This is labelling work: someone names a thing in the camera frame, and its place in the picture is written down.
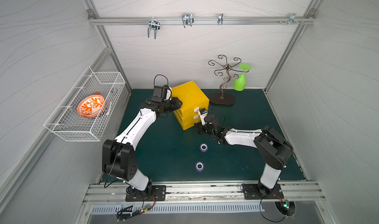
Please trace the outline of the aluminium horizontal rail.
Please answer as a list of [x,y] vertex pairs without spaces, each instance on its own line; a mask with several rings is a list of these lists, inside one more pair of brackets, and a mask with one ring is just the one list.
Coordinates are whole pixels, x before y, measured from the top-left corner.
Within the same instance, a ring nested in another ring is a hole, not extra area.
[[[215,17],[193,17],[195,25],[218,25],[218,16]],[[285,21],[289,16],[285,17],[223,17],[222,25],[272,25],[279,24],[278,21]],[[155,19],[160,22],[160,25],[183,25],[181,17],[98,17],[89,19],[91,25],[143,25],[148,26],[149,21]],[[304,21],[304,24],[314,24],[316,18],[299,17],[297,20]]]

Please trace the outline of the metal single hook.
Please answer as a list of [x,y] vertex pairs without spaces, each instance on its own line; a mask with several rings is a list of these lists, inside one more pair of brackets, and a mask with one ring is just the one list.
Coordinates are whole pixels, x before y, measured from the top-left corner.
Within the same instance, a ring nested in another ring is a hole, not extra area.
[[217,22],[218,25],[222,25],[223,24],[223,17],[224,17],[224,14],[222,14],[222,13],[218,15],[218,22]]

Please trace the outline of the green plastic wine glass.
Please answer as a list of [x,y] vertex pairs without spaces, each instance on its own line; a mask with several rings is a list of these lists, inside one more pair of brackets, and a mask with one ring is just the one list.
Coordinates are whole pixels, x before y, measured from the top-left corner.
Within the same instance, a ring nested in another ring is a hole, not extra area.
[[236,91],[243,91],[246,86],[246,77],[245,73],[251,70],[251,66],[248,64],[240,64],[239,68],[242,70],[242,74],[238,76],[238,79],[235,80],[233,89]]

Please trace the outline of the metal double hook centre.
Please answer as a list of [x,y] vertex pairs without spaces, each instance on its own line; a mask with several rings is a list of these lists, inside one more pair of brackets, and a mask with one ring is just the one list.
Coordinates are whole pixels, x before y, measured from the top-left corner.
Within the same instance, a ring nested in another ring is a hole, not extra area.
[[183,27],[186,28],[186,26],[192,26],[194,23],[193,14],[191,13],[185,13],[182,15],[182,23]]

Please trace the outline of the purple tape roll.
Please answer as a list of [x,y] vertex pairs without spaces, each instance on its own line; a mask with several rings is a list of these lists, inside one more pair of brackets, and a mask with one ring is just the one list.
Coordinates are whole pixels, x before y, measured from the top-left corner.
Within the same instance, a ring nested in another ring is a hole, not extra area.
[[202,172],[204,170],[204,163],[199,161],[195,164],[195,169],[198,172]]
[[207,144],[201,144],[199,148],[202,152],[208,151],[208,145]]

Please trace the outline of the metal double hook left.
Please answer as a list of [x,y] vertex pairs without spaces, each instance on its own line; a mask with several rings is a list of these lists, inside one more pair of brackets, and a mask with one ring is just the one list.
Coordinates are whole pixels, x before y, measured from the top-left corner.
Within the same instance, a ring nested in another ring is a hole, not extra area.
[[160,22],[152,19],[149,21],[149,27],[148,27],[148,38],[150,38],[152,32],[154,33],[154,39],[157,38],[158,31],[160,30]]

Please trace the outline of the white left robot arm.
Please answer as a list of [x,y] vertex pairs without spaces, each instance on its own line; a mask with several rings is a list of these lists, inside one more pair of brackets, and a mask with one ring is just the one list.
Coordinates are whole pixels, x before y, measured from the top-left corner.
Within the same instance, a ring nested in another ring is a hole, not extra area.
[[129,126],[116,138],[103,143],[102,172],[144,195],[151,195],[152,181],[139,170],[138,143],[158,117],[174,112],[182,105],[179,98],[172,96],[172,88],[168,85],[155,86],[153,95],[140,105]]

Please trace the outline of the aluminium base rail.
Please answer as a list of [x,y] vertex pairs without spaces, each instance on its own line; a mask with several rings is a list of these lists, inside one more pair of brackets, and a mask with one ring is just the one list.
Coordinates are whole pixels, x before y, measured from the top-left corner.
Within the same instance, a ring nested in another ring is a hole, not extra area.
[[[151,198],[144,201],[156,201],[158,204],[166,203],[216,203],[216,202],[248,202],[260,201],[262,198],[253,192],[253,181],[226,181],[226,182],[157,182],[154,185],[163,185],[160,190],[154,188]],[[270,197],[264,201],[325,201],[319,184],[315,181],[279,181],[280,186]],[[136,198],[135,192],[128,192],[128,186],[122,183],[114,183],[108,188],[102,184],[91,184],[83,199],[84,205],[95,204],[124,204],[129,198],[134,203],[141,203],[141,198]]]

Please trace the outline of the orange patterned bowl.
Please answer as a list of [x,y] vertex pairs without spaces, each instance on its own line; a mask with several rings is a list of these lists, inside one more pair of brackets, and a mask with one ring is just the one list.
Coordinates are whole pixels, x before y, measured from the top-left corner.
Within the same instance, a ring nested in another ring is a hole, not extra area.
[[77,113],[84,118],[97,117],[106,109],[105,101],[100,94],[91,95],[79,103]]

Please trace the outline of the metal hook right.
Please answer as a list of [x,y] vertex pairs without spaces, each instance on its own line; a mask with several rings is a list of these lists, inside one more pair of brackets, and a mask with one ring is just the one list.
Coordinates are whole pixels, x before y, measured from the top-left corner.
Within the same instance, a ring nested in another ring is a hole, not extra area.
[[286,25],[301,25],[304,24],[304,21],[297,20],[296,14],[292,14],[287,20],[285,21],[278,21],[279,24],[286,24]]

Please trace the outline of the yellow plastic drawer cabinet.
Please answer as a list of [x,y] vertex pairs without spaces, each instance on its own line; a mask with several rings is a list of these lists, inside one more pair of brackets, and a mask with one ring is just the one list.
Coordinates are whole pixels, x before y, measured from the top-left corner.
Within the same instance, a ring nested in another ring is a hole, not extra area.
[[209,99],[194,81],[172,88],[173,97],[177,97],[183,104],[174,111],[181,128],[185,131],[200,121],[198,111],[209,108]]

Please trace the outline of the metal double hook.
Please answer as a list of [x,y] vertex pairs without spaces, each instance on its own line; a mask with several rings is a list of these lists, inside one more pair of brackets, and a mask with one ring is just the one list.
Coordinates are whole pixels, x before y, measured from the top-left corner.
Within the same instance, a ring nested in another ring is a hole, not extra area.
[[194,23],[193,14],[191,13],[185,13],[182,15],[182,23],[183,27],[186,28],[186,26],[192,26]]
[[154,33],[154,39],[157,38],[158,31],[160,30],[160,22],[152,19],[149,21],[149,27],[148,27],[148,38],[150,38],[152,32]]

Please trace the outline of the bronze scrollwork cup stand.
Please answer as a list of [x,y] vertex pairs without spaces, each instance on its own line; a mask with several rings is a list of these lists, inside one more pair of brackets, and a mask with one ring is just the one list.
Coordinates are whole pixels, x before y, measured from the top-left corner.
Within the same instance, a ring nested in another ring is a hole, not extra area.
[[212,93],[210,96],[209,96],[209,101],[211,104],[215,104],[215,105],[226,105],[226,106],[232,106],[235,104],[236,102],[236,99],[235,99],[235,96],[230,94],[230,93],[226,93],[224,92],[227,87],[228,87],[228,84],[232,81],[232,80],[236,80],[239,78],[239,76],[237,74],[233,74],[231,75],[230,74],[230,71],[232,72],[241,72],[239,70],[235,70],[234,67],[239,65],[242,60],[238,57],[234,57],[233,60],[232,60],[232,64],[230,64],[228,62],[228,58],[227,56],[225,55],[218,55],[217,56],[219,60],[225,60],[225,64],[220,64],[219,62],[215,61],[215,60],[210,60],[208,62],[208,65],[210,66],[220,66],[221,69],[218,69],[218,70],[214,70],[214,74],[218,77],[223,77],[223,83],[221,83],[221,85],[219,86],[219,89],[220,89],[220,92],[218,93]]

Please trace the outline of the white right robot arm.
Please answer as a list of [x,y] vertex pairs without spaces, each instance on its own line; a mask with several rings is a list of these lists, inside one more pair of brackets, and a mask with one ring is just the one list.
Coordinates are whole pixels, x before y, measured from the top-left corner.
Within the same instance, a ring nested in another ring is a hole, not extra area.
[[279,180],[282,170],[293,155],[292,145],[273,127],[258,130],[224,128],[218,119],[206,115],[194,126],[199,134],[207,133],[220,145],[239,145],[255,148],[265,161],[265,167],[258,182],[258,189],[271,193]]

